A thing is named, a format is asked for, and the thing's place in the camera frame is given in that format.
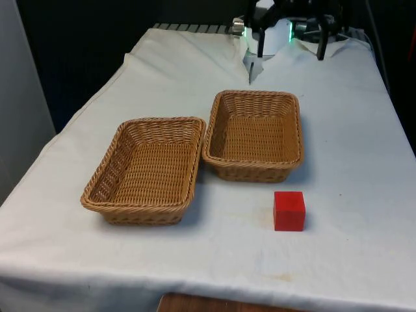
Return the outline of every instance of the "rectangular wicker basket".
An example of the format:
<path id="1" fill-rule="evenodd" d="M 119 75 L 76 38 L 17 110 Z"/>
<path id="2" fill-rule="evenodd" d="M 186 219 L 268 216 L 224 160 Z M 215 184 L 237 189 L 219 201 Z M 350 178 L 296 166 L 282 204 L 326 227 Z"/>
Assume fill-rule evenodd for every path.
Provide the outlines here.
<path id="1" fill-rule="evenodd" d="M 284 181 L 304 159 L 296 96 L 238 90 L 217 94 L 202 157 L 225 180 Z"/>
<path id="2" fill-rule="evenodd" d="M 144 118 L 119 126 L 82 205 L 111 224 L 178 223 L 194 197 L 205 122 Z"/>

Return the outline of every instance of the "white wall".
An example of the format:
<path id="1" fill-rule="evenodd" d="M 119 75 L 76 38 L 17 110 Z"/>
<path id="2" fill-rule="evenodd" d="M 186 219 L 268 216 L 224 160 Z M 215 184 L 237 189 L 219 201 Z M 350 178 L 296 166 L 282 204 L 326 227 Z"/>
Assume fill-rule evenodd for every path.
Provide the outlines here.
<path id="1" fill-rule="evenodd" d="M 54 134 L 15 0 L 0 0 L 0 204 Z"/>

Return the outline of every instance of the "white tablecloth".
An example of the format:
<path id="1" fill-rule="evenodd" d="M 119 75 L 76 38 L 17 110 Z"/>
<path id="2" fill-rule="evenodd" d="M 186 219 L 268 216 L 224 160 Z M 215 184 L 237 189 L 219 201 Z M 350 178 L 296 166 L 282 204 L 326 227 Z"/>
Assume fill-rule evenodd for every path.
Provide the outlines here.
<path id="1" fill-rule="evenodd" d="M 416 311 L 416 162 L 371 52 L 323 62 L 295 41 L 248 84 L 243 46 L 149 30 L 43 150 L 0 208 L 0 309 L 154 311 L 169 291 L 315 311 Z M 117 126 L 209 119 L 217 92 L 300 100 L 305 163 L 281 184 L 232 183 L 207 166 L 170 227 L 112 226 L 80 195 Z M 305 230 L 273 230 L 273 192 L 301 190 Z"/>

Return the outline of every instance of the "dark background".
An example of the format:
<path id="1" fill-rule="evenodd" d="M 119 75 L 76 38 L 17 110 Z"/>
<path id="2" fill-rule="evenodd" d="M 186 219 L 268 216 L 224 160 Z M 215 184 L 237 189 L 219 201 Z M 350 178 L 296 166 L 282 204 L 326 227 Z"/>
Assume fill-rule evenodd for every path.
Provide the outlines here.
<path id="1" fill-rule="evenodd" d="M 111 77 L 154 23 L 229 25 L 243 15 L 247 0 L 18 0 L 27 37 L 59 132 Z M 353 0 L 352 25 L 365 29 L 380 51 L 364 0 Z M 415 0 L 370 0 L 382 43 L 390 95 L 416 151 L 415 59 L 408 61 L 416 26 Z"/>

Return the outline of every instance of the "red wooden block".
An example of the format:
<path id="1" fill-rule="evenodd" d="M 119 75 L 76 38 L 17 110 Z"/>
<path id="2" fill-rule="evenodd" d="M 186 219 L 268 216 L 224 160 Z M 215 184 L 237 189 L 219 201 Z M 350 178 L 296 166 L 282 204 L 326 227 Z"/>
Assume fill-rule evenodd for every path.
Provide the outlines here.
<path id="1" fill-rule="evenodd" d="M 275 231 L 303 231 L 305 214 L 302 192 L 274 193 L 273 217 Z"/>

